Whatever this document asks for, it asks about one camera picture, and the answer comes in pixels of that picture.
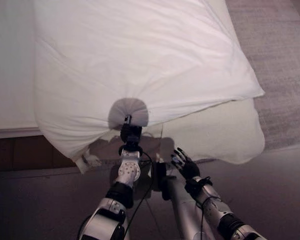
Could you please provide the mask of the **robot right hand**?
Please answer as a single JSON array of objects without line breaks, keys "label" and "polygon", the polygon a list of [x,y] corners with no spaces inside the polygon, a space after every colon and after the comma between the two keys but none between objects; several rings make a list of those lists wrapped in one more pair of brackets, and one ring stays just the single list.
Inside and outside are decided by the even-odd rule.
[{"label": "robot right hand", "polygon": [[186,180],[201,176],[198,166],[183,149],[178,147],[173,152],[170,155],[171,163]]}]

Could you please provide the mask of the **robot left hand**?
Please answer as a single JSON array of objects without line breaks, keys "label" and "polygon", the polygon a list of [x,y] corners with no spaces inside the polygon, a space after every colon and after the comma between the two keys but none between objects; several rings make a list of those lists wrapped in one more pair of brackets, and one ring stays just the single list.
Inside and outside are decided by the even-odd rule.
[{"label": "robot left hand", "polygon": [[132,124],[132,116],[126,115],[124,118],[124,124],[121,127],[120,138],[124,143],[123,149],[130,152],[142,152],[142,148],[139,146],[141,139],[142,127]]}]

